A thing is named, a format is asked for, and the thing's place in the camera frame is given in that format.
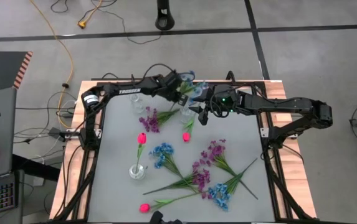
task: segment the red tulip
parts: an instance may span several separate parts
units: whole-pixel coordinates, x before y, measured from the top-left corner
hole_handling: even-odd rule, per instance
[[[184,133],[183,134],[183,139],[184,139],[184,142],[189,142],[189,140],[191,140],[191,134]]]
[[[149,210],[151,210],[151,206],[149,204],[147,204],[147,203],[142,204],[140,206],[140,212],[142,212],[142,213],[149,212]]]
[[[146,143],[146,134],[141,133],[138,135],[138,144],[145,144]]]

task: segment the table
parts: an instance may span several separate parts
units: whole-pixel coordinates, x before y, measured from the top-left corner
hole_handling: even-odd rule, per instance
[[[230,80],[205,80],[206,82],[221,82],[221,83],[229,83]],[[236,80],[237,82],[260,82],[260,80]],[[100,81],[83,81],[79,91],[79,98],[81,94],[87,91],[89,88],[95,86]],[[102,82],[127,82],[127,81],[102,81]],[[265,89],[268,98],[286,98],[285,90],[283,88],[282,81],[278,80],[267,80],[262,81],[265,84]],[[292,117],[290,114],[283,114],[283,113],[271,113],[272,122],[275,126],[283,126],[287,123],[292,121]],[[78,100],[76,109],[74,112],[74,117],[72,121],[72,127],[77,127],[84,119],[84,110],[83,104],[81,100]],[[97,115],[97,122],[100,121],[100,114]],[[267,124],[266,115],[262,114],[262,121],[264,124]],[[80,145],[79,140],[71,140],[67,143],[65,148],[65,157],[64,162],[68,164],[70,158],[74,150]],[[300,149],[297,143],[297,140],[288,139],[285,141],[285,145],[291,147],[292,149],[296,150],[300,153]],[[69,181],[67,182],[67,193],[66,193],[66,204],[70,201],[73,197],[74,193],[77,190],[77,185],[79,182],[80,170],[83,161],[83,150],[78,150],[74,157],[72,158],[72,164],[69,170]],[[282,169],[283,175],[285,177],[285,182],[288,191],[292,194],[293,198],[297,201],[297,203],[304,209],[306,213],[310,216],[315,217],[315,209],[312,202],[312,197],[310,193],[310,189],[308,186],[307,177],[305,174],[305,169],[302,164],[302,160],[292,152],[281,149],[279,151],[280,161],[282,162]],[[87,172],[92,164],[92,160],[88,160],[87,164]],[[64,181],[63,181],[63,173],[66,172],[67,174],[67,166],[65,169],[62,170],[59,174],[59,181],[57,184],[57,189],[55,192],[54,201],[52,204],[52,209],[50,211],[50,218],[54,218],[58,212],[58,209],[61,206],[61,203],[64,198]],[[287,217],[285,213],[285,207],[283,203],[282,195],[278,190],[277,192],[277,199],[278,199],[278,207],[279,207],[279,214],[282,218]],[[81,219],[85,217],[85,209],[88,201],[88,188],[82,195],[80,200],[79,212],[77,218]]]

